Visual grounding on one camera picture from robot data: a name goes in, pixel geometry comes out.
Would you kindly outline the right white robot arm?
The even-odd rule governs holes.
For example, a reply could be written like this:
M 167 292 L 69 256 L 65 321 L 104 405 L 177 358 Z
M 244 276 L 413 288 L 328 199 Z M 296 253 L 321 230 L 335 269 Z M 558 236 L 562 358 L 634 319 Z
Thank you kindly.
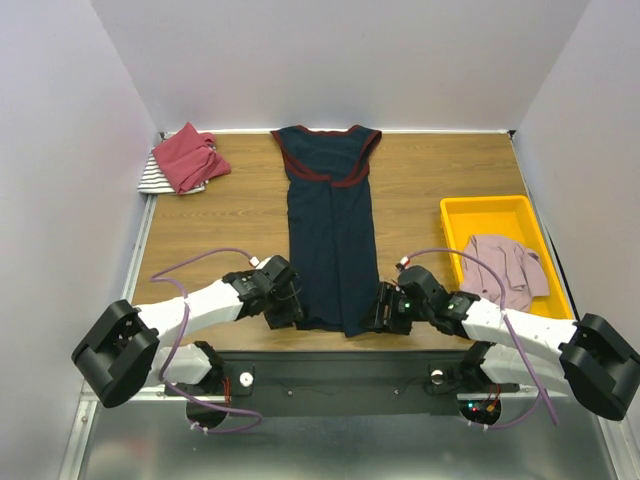
M 366 330 L 407 335 L 417 321 L 471 341 L 456 367 L 434 367 L 436 392 L 530 385 L 572 396 L 591 413 L 625 418 L 639 389 L 639 354 L 603 317 L 551 319 L 498 304 L 476 294 L 447 291 L 421 266 L 379 285 L 362 321 Z

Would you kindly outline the navy tank top maroon trim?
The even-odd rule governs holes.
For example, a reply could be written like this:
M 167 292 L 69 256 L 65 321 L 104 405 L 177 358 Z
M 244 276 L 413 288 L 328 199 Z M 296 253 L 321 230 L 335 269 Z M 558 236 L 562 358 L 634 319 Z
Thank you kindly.
M 304 312 L 298 326 L 360 335 L 379 285 L 369 173 L 382 133 L 296 125 L 271 135 L 289 181 L 289 260 Z

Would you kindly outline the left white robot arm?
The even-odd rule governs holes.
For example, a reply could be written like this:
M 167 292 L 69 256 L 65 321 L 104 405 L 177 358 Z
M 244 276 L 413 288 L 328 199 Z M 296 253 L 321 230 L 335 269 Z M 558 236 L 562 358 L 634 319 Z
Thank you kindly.
M 223 371 L 207 346 L 185 345 L 185 336 L 213 325 L 264 316 L 272 329 L 298 322 L 298 273 L 282 256 L 250 258 L 250 269 L 230 272 L 170 300 L 111 303 L 71 354 L 71 361 L 106 408 L 120 406 L 141 389 L 169 382 L 215 392 Z

